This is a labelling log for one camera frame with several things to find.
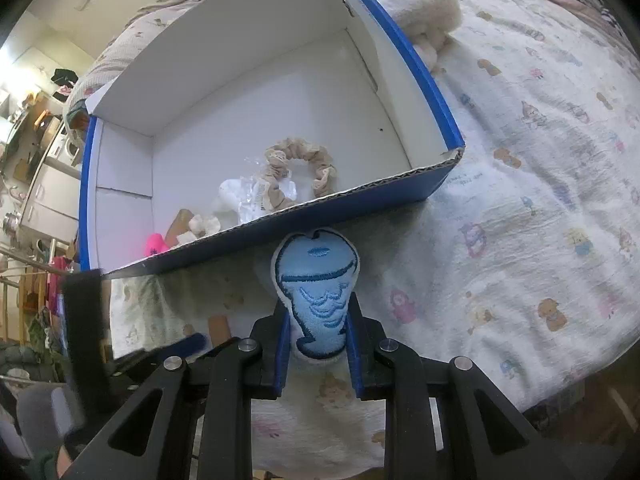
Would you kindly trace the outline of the orange brown cylinder plush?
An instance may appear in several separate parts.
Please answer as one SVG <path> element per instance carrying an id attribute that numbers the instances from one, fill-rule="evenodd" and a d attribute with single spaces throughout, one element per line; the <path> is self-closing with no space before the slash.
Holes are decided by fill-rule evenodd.
<path id="1" fill-rule="evenodd" d="M 193 217 L 194 213 L 189 209 L 182 208 L 178 211 L 178 214 L 176 214 L 174 221 L 171 222 L 164 237 L 165 244 L 169 248 L 177 246 L 178 236 L 190 230 L 189 221 Z"/>

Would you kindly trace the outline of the beige lace scrunchie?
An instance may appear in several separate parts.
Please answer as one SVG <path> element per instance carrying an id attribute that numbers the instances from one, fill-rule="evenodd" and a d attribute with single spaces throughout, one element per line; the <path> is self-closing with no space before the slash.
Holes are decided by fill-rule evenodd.
<path id="1" fill-rule="evenodd" d="M 286 138 L 265 150 L 260 170 L 262 209 L 273 212 L 294 206 L 305 198 L 320 198 L 335 191 L 337 170 L 322 145 L 302 138 Z"/>

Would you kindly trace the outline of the pink rubber duck toy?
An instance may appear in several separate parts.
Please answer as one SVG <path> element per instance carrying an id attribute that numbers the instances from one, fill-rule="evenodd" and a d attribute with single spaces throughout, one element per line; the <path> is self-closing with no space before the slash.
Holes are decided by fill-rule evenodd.
<path id="1" fill-rule="evenodd" d="M 167 252 L 169 246 L 166 244 L 163 235 L 160 233 L 151 234 L 145 242 L 144 255 L 151 257 L 162 252 Z"/>

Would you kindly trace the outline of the white cabinet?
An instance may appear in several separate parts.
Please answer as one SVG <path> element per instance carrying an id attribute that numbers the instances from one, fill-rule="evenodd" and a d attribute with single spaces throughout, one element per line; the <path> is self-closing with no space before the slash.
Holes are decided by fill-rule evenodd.
<path id="1" fill-rule="evenodd" d="M 79 191 L 78 178 L 44 162 L 26 195 L 20 228 L 59 242 L 72 242 L 78 231 Z"/>

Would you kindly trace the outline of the cream fluffy scrunchie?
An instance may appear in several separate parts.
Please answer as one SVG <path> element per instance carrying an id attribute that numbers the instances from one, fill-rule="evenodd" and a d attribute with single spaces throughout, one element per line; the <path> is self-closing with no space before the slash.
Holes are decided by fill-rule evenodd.
<path id="1" fill-rule="evenodd" d="M 200 214 L 196 214 L 180 226 L 180 232 L 176 235 L 177 244 L 193 243 L 200 238 L 215 235 L 220 231 L 221 223 L 217 217 L 202 217 Z"/>

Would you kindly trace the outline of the cartoon print bed quilt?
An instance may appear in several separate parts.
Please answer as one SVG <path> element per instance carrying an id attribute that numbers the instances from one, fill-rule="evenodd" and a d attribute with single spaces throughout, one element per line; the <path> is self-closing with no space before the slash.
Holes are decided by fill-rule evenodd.
<path id="1" fill-rule="evenodd" d="M 169 25 L 205 0 L 156 0 L 78 81 L 66 125 Z M 387 11 L 387 0 L 376 0 Z M 639 62 L 549 0 L 459 0 L 430 72 L 464 150 L 424 200 L 293 231 L 160 274 L 113 278 L 115 356 L 224 316 L 242 337 L 280 301 L 271 258 L 329 228 L 357 249 L 352 295 L 435 360 L 468 356 L 521 410 L 610 364 L 639 338 Z M 384 405 L 361 402 L 346 352 L 292 362 L 252 407 L 253 462 L 288 478 L 381 466 Z"/>

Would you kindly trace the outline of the white washing machine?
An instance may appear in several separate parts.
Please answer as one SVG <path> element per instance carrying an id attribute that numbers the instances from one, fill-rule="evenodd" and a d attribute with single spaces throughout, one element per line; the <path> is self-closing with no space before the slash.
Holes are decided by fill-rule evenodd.
<path id="1" fill-rule="evenodd" d="M 81 149 L 75 144 L 65 127 L 58 130 L 49 150 L 49 156 L 60 164 L 77 167 L 81 164 Z"/>

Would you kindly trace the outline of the white box with blue tape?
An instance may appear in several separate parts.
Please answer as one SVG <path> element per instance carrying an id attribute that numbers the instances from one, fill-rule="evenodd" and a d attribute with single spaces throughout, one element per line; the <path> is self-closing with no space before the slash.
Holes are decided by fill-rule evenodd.
<path id="1" fill-rule="evenodd" d="M 87 100 L 79 197 L 84 269 L 160 274 L 424 200 L 464 142 L 406 35 L 376 0 L 205 0 Z M 335 190 L 155 256 L 181 209 L 208 211 L 287 138 L 320 144 Z"/>

